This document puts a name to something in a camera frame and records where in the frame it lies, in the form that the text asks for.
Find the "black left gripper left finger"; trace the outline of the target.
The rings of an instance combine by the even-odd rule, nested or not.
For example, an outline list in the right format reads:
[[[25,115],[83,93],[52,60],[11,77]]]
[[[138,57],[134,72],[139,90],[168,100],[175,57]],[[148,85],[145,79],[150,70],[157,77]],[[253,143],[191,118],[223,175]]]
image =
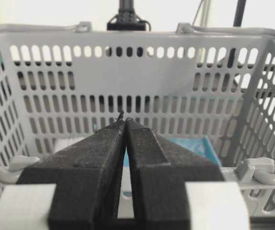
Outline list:
[[[55,184],[51,230],[93,230],[117,218],[126,149],[123,116],[26,167],[18,184]]]

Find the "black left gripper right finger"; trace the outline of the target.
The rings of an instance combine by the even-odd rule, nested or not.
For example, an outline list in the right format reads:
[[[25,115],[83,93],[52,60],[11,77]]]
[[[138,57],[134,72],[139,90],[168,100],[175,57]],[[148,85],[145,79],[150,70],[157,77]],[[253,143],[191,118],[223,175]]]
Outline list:
[[[132,118],[126,120],[134,218],[142,230],[187,230],[186,182],[223,182],[211,160],[164,138]]]

